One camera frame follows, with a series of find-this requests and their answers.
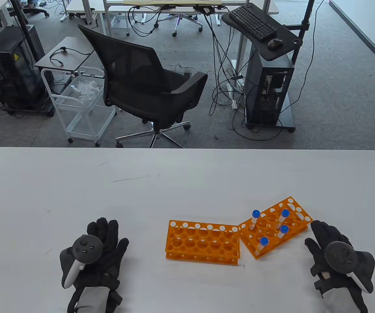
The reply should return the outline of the person's right hand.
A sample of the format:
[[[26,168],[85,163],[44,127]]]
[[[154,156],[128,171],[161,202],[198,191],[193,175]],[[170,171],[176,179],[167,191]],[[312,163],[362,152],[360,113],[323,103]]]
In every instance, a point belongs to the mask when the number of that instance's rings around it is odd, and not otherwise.
[[[315,262],[311,274],[319,277],[315,288],[321,294],[342,287],[372,293],[374,256],[356,250],[345,235],[325,222],[315,220],[311,222],[311,229],[315,239],[305,239],[305,246]]]

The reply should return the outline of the person's left hand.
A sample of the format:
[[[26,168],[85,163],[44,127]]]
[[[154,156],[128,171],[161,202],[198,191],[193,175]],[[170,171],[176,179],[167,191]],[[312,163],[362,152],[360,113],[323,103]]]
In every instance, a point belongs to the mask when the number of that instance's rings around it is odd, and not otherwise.
[[[115,219],[108,221],[100,217],[87,225],[87,234],[75,240],[74,244],[60,253],[62,270],[61,286],[71,287],[66,283],[72,265],[78,258],[94,258],[95,262],[85,264],[79,270],[73,286],[75,289],[86,287],[107,287],[112,291],[120,285],[119,274],[123,256],[128,248],[127,238],[118,238],[119,224]]]

